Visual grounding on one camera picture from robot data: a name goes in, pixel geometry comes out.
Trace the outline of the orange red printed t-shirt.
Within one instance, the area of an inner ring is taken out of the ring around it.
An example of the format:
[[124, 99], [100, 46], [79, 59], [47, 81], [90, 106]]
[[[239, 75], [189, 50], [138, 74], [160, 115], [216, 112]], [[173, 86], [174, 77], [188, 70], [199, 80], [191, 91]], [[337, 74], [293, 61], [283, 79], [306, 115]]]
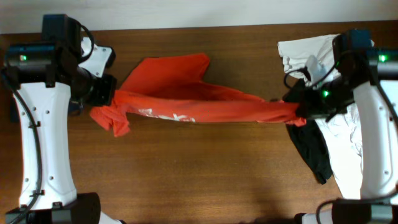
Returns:
[[116, 90], [109, 106], [90, 116], [120, 137], [130, 131], [128, 114], [188, 123], [285, 123], [303, 126], [298, 103], [267, 101], [240, 90], [206, 83], [206, 54], [145, 58]]

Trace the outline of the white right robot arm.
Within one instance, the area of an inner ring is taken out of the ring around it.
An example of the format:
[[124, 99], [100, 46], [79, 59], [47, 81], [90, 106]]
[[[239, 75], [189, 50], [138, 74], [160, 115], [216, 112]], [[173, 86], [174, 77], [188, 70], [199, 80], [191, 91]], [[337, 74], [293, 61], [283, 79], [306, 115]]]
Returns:
[[332, 41], [333, 70], [328, 80], [314, 65], [302, 69], [311, 85], [293, 87], [300, 96], [296, 114], [326, 121], [356, 104], [363, 140], [363, 179], [359, 199], [321, 203], [299, 213], [296, 223], [397, 223], [397, 50], [374, 47], [370, 32], [351, 29]]

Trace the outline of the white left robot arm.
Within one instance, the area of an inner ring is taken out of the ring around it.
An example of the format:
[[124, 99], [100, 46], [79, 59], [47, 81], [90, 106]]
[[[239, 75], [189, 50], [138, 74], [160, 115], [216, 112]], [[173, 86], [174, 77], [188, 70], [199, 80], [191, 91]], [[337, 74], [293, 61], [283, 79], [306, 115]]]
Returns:
[[67, 119], [71, 105], [108, 106], [116, 79], [105, 69], [116, 54], [64, 14], [47, 14], [41, 38], [9, 46], [1, 76], [16, 101], [21, 125], [23, 182], [7, 223], [114, 223], [98, 194], [76, 191]]

